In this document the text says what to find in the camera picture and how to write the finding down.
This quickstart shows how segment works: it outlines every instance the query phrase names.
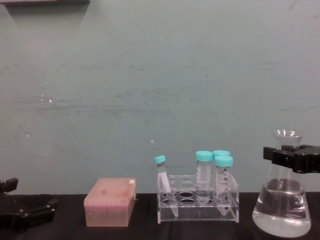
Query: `black object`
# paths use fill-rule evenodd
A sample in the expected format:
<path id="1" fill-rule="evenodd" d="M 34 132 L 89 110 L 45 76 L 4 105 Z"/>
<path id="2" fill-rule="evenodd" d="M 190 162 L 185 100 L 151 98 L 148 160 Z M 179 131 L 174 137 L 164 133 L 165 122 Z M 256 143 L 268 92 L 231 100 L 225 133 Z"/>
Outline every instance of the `black object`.
<path id="1" fill-rule="evenodd" d="M 256 226 L 252 212 L 259 193 L 239 193 L 239 223 L 233 221 L 157 222 L 157 194 L 138 193 L 128 227 L 86 227 L 85 194 L 20 195 L 26 203 L 39 204 L 52 198 L 59 200 L 54 221 L 17 234 L 0 230 L 0 240 L 285 240 Z M 320 192 L 307 192 L 311 229 L 294 240 L 319 240 Z"/>
<path id="2" fill-rule="evenodd" d="M 283 145 L 281 150 L 265 146 L 263 158 L 298 174 L 320 173 L 320 146 L 301 145 L 294 148 Z"/>
<path id="3" fill-rule="evenodd" d="M 30 227 L 52 222 L 58 200 L 52 199 L 46 204 L 32 208 L 25 207 L 11 195 L 5 194 L 15 190 L 18 181 L 17 178 L 11 178 L 6 182 L 0 181 L 0 229 L 24 232 Z"/>

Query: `black clamp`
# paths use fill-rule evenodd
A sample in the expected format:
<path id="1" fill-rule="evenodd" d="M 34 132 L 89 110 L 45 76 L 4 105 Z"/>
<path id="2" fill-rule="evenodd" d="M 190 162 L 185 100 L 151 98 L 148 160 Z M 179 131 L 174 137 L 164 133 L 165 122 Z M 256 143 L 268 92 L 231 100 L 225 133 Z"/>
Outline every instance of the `black clamp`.
<path id="1" fill-rule="evenodd" d="M 281 150 L 265 146 L 263 158 L 298 174 L 320 173 L 320 146 L 301 145 L 294 148 L 283 145 Z"/>
<path id="2" fill-rule="evenodd" d="M 15 190 L 18 181 L 17 178 L 9 179 L 6 182 L 0 181 L 0 229 L 24 232 L 30 227 L 52 222 L 58 200 L 50 200 L 36 208 L 27 208 L 14 196 L 5 194 Z"/>

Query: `test tube rack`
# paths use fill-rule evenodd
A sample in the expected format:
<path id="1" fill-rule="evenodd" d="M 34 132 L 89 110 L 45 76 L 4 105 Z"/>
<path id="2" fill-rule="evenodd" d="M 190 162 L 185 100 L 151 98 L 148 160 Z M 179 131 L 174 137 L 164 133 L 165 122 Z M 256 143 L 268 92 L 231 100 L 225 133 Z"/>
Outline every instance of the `test tube rack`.
<path id="1" fill-rule="evenodd" d="M 200 205 L 196 197 L 196 176 L 195 175 L 169 175 L 170 189 L 174 192 L 177 200 L 179 216 L 175 217 L 171 205 L 168 203 L 166 191 L 161 179 L 157 179 L 157 220 L 161 222 L 170 221 L 234 221 L 239 222 L 239 185 L 232 175 L 231 204 L 224 205 L 223 215 L 221 206 L 217 206 L 215 180 L 210 186 L 210 197 L 206 205 Z"/>

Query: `painted wall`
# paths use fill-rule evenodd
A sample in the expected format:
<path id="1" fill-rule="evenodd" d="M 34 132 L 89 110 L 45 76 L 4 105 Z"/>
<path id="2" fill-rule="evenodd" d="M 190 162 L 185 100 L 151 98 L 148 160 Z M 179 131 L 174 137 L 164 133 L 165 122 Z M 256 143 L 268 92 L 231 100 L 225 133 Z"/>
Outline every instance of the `painted wall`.
<path id="1" fill-rule="evenodd" d="M 2 6 L 0 178 L 73 194 L 134 176 L 149 193 L 153 157 L 192 174 L 196 150 L 228 149 L 240 190 L 258 192 L 272 129 L 320 145 L 319 44 L 318 0 Z"/>

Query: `glass flask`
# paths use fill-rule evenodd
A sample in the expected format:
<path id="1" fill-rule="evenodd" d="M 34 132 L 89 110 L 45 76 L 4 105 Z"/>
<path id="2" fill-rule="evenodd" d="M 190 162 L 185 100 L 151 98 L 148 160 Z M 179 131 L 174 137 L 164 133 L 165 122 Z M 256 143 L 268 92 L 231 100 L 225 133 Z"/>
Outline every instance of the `glass flask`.
<path id="1" fill-rule="evenodd" d="M 287 152 L 294 152 L 303 137 L 302 132 L 291 129 L 276 129 L 272 133 L 276 149 Z M 300 174 L 272 164 L 252 218 L 260 229 L 278 237 L 295 238 L 306 234 L 311 220 Z"/>

